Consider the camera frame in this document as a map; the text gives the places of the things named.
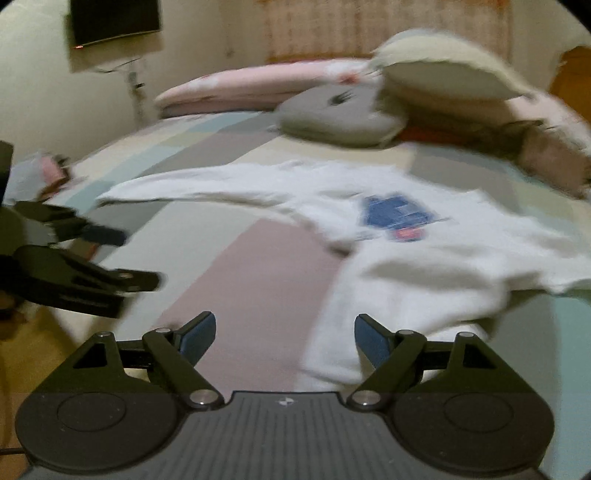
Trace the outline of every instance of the blue gripper pad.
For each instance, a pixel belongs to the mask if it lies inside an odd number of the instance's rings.
[[[394,334],[367,315],[355,319],[355,343],[374,368],[382,365],[392,352]]]
[[[197,315],[174,334],[174,346],[196,365],[216,338],[216,318],[211,312]]]

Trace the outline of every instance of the wall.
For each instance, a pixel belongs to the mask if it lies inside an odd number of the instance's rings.
[[[217,0],[161,0],[161,33],[75,51],[68,10],[68,0],[14,0],[0,13],[0,135],[15,144],[15,159],[40,148],[78,159],[135,129],[125,76],[93,66],[143,54],[139,81],[153,120],[157,94],[236,64]]]
[[[513,0],[514,66],[534,86],[547,90],[560,56],[590,45],[591,34],[557,0]]]

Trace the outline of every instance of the gray pillow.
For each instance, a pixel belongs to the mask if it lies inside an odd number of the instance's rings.
[[[295,137],[347,147],[385,146],[406,126],[397,101],[379,109],[380,88],[368,85],[321,85],[277,108],[281,130]]]

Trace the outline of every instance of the black circular pad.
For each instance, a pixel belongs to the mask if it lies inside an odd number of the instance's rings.
[[[407,392],[389,416],[411,453],[461,475],[536,465],[554,431],[551,412],[533,393]]]
[[[35,463],[64,473],[100,473],[139,462],[178,425],[171,395],[144,392],[33,393],[17,415],[17,436]]]
[[[450,398],[444,412],[452,424],[467,432],[495,432],[513,418],[513,409],[502,398],[485,393],[464,393]]]
[[[68,398],[57,418],[78,432],[98,432],[117,425],[125,417],[125,401],[110,393],[81,393]]]

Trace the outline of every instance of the curtain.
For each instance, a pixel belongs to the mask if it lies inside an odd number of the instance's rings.
[[[449,30],[509,60],[509,0],[258,0],[270,62],[369,57],[409,28]]]

